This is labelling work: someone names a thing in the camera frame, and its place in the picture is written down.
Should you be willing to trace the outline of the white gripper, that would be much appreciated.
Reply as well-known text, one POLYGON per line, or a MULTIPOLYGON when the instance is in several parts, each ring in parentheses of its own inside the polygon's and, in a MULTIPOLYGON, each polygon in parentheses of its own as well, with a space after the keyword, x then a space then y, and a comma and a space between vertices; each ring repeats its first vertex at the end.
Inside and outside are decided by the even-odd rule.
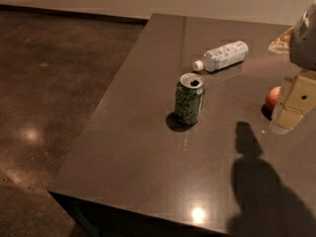
POLYGON ((268 50, 289 53, 290 61, 304 68, 296 76, 284 79, 272 113, 271 131, 287 134, 316 106, 316 1, 294 27, 271 42, 268 50))

